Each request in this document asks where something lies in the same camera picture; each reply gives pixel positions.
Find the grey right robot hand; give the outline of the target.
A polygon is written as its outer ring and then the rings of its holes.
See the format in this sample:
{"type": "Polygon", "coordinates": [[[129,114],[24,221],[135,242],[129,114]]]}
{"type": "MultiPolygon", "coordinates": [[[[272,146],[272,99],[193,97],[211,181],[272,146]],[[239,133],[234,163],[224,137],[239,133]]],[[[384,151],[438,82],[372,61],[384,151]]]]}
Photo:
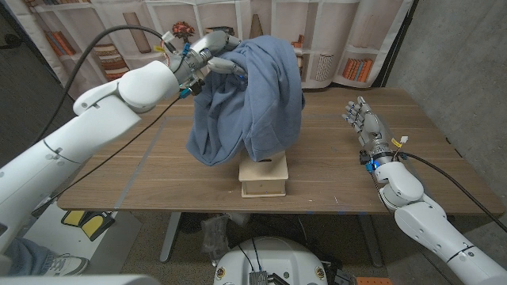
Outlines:
{"type": "Polygon", "coordinates": [[[369,158],[379,165],[391,162],[394,152],[390,149],[385,127],[362,96],[350,101],[341,115],[358,134],[358,140],[369,158]]]}

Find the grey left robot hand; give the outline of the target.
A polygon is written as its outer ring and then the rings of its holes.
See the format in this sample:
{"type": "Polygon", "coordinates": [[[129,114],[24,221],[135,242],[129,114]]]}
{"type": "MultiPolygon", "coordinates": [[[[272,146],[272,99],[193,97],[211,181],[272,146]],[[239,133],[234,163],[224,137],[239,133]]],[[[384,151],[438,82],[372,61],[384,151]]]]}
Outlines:
{"type": "Polygon", "coordinates": [[[222,30],[211,32],[192,44],[186,55],[181,55],[170,69],[180,85],[197,78],[197,72],[204,67],[219,74],[245,77],[247,72],[237,63],[219,57],[226,51],[233,51],[240,43],[240,39],[222,30]]]}

